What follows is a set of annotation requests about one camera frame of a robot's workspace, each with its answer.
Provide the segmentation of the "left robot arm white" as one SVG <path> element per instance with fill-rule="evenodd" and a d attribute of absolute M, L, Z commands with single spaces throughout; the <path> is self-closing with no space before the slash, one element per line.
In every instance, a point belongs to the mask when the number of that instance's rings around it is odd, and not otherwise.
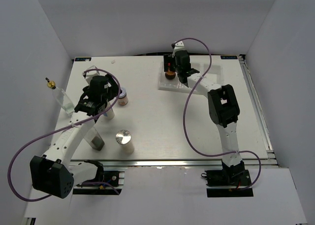
<path fill-rule="evenodd" d="M 119 94 L 119 86 L 111 75 L 91 78 L 74 108 L 72 127 L 62 131 L 42 156 L 32 158 L 30 170 L 34 189 L 66 198 L 74 186 L 99 185 L 104 181 L 102 163 L 86 160 L 70 166 L 70 161 L 82 140 L 96 151 L 103 148 L 105 143 L 95 129 L 95 123 L 108 109 L 108 103 Z"/>

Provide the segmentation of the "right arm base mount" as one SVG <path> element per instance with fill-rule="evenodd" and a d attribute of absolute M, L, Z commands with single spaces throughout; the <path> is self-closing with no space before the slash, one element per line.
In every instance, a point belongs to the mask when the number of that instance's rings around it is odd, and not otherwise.
<path fill-rule="evenodd" d="M 206 170 L 201 173 L 206 180 L 208 198 L 253 197 L 249 171 L 241 161 L 236 166 L 222 164 L 220 170 Z"/>

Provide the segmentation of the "white three-slot organizer tray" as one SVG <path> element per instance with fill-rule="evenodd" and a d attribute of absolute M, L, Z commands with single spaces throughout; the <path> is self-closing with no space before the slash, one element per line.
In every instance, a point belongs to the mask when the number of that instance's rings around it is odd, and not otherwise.
<path fill-rule="evenodd" d="M 192 68 L 200 71 L 200 75 L 203 74 L 209 67 L 208 64 L 203 64 L 200 62 L 192 62 L 191 66 Z M 221 65 L 212 64 L 210 70 L 205 75 L 205 79 L 209 79 L 211 82 L 215 84 L 223 85 L 224 83 L 223 67 Z M 169 80 L 165 77 L 163 64 L 161 65 L 161 70 L 158 78 L 158 89 L 163 91 L 172 91 L 187 94 L 190 92 L 190 89 L 188 87 L 180 83 L 177 76 L 172 80 Z"/>

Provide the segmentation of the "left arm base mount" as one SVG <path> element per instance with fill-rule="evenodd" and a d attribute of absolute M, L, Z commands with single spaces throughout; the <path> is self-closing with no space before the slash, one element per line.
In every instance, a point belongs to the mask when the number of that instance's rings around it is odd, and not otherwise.
<path fill-rule="evenodd" d="M 73 194 L 120 195 L 124 173 L 107 170 L 99 161 L 86 160 L 69 168 L 74 179 Z"/>

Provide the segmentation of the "white tube bottle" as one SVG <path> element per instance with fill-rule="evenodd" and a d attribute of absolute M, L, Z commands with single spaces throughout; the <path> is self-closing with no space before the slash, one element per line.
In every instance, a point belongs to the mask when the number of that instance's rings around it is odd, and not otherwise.
<path fill-rule="evenodd" d="M 106 103 L 106 107 L 104 110 L 105 113 L 103 114 L 103 116 L 105 117 L 107 121 L 112 120 L 115 117 L 114 110 L 110 106 L 111 106 L 111 103 L 108 101 Z"/>

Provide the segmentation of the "silver lid white shaker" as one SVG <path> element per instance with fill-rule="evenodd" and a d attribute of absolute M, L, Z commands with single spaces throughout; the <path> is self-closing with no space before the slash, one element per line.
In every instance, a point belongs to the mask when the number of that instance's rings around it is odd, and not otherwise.
<path fill-rule="evenodd" d="M 125 153 L 132 154 L 134 152 L 135 148 L 132 142 L 132 136 L 128 130 L 122 129 L 118 131 L 115 139 Z"/>

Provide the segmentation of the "red lid sauce jar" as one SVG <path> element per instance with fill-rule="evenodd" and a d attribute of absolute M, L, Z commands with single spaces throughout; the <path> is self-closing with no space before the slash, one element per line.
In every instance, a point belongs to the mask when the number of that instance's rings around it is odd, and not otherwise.
<path fill-rule="evenodd" d="M 176 77 L 176 72 L 174 70 L 174 67 L 172 63 L 165 63 L 164 64 L 164 75 L 166 79 L 172 80 Z"/>

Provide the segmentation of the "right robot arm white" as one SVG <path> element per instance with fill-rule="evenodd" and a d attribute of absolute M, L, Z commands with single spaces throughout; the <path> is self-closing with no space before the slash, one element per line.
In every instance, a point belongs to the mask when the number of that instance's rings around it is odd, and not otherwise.
<path fill-rule="evenodd" d="M 186 50 L 177 51 L 174 55 L 163 55 L 163 70 L 167 79 L 178 77 L 181 84 L 208 100 L 209 115 L 217 126 L 222 147 L 222 178 L 228 185 L 234 185 L 245 170 L 240 156 L 237 139 L 237 121 L 240 114 L 239 104 L 231 85 L 215 84 L 191 67 L 190 56 Z"/>

